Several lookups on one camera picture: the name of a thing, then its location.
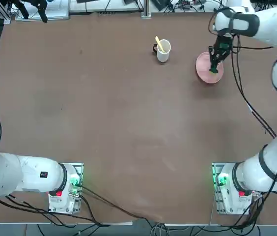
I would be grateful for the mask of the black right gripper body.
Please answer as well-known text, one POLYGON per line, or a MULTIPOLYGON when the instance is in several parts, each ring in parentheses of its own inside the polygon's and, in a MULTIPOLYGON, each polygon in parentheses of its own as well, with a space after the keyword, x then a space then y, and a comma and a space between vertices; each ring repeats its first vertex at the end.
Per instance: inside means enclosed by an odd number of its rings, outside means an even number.
POLYGON ((218 35, 214 44, 214 53, 217 55, 229 55, 232 49, 232 38, 218 35))

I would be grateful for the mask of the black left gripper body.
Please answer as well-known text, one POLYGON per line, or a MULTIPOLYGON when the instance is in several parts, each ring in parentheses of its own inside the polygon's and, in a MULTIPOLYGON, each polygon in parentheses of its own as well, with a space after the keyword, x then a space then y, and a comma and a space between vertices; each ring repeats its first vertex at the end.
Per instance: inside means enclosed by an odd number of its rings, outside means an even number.
POLYGON ((14 5, 20 5, 23 2, 28 2, 31 5, 46 5, 46 0, 12 0, 11 1, 14 5))

